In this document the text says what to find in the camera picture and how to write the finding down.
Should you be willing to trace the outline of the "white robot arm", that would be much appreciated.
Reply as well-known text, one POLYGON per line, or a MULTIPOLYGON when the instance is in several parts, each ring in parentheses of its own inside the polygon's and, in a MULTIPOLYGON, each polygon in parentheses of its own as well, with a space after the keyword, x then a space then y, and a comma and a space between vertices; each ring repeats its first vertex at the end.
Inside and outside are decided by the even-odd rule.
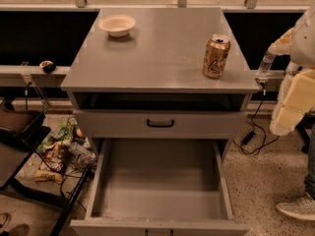
POLYGON ((270 124, 274 135, 284 136, 315 106, 315 5, 268 50, 290 56, 270 124))

